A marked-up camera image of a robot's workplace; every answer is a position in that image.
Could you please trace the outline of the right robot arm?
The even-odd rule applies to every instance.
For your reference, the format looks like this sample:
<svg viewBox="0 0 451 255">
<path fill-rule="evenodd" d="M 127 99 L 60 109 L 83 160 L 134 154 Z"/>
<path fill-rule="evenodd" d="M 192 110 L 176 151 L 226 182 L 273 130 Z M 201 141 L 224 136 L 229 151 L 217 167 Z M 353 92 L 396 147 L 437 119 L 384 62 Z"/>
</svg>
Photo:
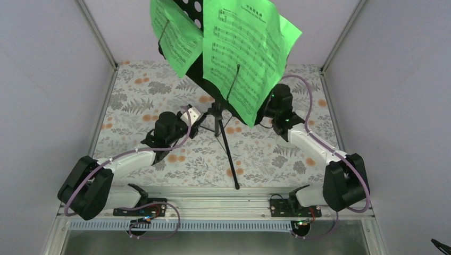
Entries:
<svg viewBox="0 0 451 255">
<path fill-rule="evenodd" d="M 306 184 L 289 193 L 288 209 L 294 216 L 309 207 L 327 205 L 334 211 L 350 208 L 368 200 L 370 190 L 363 158 L 341 151 L 309 131 L 306 121 L 292 107 L 293 96 L 286 84 L 277 84 L 265 110 L 273 130 L 286 143 L 301 149 L 315 165 L 324 170 L 322 184 Z"/>
</svg>

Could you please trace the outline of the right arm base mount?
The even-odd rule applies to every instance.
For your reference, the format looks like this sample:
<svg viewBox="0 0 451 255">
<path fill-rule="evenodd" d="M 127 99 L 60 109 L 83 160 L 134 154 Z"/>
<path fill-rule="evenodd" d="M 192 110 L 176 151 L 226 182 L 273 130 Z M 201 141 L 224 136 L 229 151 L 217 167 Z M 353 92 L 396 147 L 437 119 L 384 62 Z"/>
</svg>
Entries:
<svg viewBox="0 0 451 255">
<path fill-rule="evenodd" d="M 271 217 L 296 218 L 290 222 L 292 235 L 295 237 L 306 237 L 311 225 L 322 216 L 320 206 L 302 206 L 295 195 L 283 198 L 279 194 L 273 194 L 269 198 Z"/>
</svg>

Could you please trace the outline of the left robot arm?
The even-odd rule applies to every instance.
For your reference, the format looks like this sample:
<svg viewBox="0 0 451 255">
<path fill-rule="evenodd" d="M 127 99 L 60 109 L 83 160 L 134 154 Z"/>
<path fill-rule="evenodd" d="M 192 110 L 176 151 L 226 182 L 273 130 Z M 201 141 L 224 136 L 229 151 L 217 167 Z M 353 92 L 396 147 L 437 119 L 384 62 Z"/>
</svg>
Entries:
<svg viewBox="0 0 451 255">
<path fill-rule="evenodd" d="M 196 136 L 203 115 L 189 107 L 184 112 L 163 112 L 144 140 L 134 149 L 114 157 L 81 157 L 62 184 L 57 198 L 64 204 L 64 215 L 91 220 L 104 210 L 128 208 L 134 215 L 148 208 L 145 192 L 135 184 L 115 182 L 131 172 L 153 166 L 169 152 Z"/>
</svg>

